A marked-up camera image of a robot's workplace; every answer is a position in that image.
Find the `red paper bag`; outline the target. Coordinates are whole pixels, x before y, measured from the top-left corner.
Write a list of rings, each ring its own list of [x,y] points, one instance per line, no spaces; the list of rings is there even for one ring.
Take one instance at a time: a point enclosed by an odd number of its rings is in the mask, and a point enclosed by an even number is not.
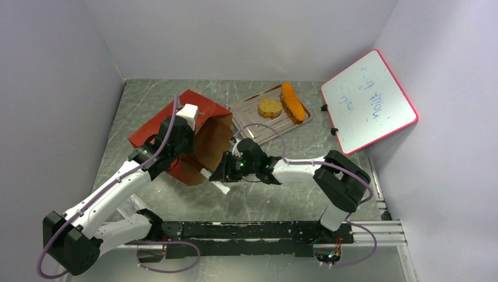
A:
[[[228,150],[233,134],[232,113],[192,90],[182,93],[179,102],[183,106],[187,103],[196,105],[199,109],[194,131],[194,152],[182,154],[165,173],[188,186],[194,186],[206,179],[200,170],[205,168],[213,172],[221,162],[223,153]],[[128,140],[134,149],[141,146],[149,136],[158,133],[161,122],[172,113],[173,105],[168,105],[133,132]]]

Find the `metal tongs white handle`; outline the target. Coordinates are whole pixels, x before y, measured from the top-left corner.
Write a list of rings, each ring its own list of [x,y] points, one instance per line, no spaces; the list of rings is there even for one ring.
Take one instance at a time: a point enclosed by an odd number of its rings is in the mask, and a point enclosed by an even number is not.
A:
[[[205,168],[202,168],[200,170],[200,173],[213,185],[215,185],[216,188],[218,188],[224,195],[227,195],[229,192],[230,192],[230,188],[226,185],[224,185],[222,182],[218,182],[218,181],[211,181],[210,180],[210,177],[212,175],[212,172],[210,172],[209,170],[205,169]]]

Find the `round fake bread slice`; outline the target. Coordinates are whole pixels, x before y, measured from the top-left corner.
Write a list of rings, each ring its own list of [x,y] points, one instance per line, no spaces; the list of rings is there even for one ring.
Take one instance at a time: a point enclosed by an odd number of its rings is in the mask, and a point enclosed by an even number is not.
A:
[[[264,118],[274,119],[282,112],[280,101],[269,98],[262,98],[258,103],[258,114]]]

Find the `long orange fake bread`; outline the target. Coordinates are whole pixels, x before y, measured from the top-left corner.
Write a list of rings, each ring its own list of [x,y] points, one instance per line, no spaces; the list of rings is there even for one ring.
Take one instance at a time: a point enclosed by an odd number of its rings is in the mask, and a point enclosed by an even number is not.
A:
[[[297,121],[303,122],[306,119],[306,112],[290,82],[282,83],[281,95],[286,107],[290,110],[293,117]]]

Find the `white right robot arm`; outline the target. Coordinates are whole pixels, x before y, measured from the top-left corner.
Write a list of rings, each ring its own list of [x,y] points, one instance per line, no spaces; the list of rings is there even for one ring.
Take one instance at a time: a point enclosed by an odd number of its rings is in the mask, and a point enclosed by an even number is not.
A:
[[[371,178],[337,150],[314,159],[284,159],[267,155],[250,138],[238,140],[233,150],[222,155],[209,181],[234,183],[254,175],[261,183],[308,183],[317,185],[329,200],[317,227],[323,243],[332,243],[339,236],[339,227],[347,215],[355,213]]]

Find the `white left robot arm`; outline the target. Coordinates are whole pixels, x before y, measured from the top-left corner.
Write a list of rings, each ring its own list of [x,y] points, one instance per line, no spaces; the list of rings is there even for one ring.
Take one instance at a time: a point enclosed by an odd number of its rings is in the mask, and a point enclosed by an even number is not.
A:
[[[193,151],[197,112],[182,109],[167,117],[158,133],[135,148],[117,172],[90,196],[63,214],[50,212],[42,222],[43,251],[37,262],[42,271],[46,255],[74,276],[88,270],[96,260],[131,241],[155,244],[163,240],[162,219],[149,209],[140,209],[124,220],[105,220],[136,191],[165,172],[181,154]]]

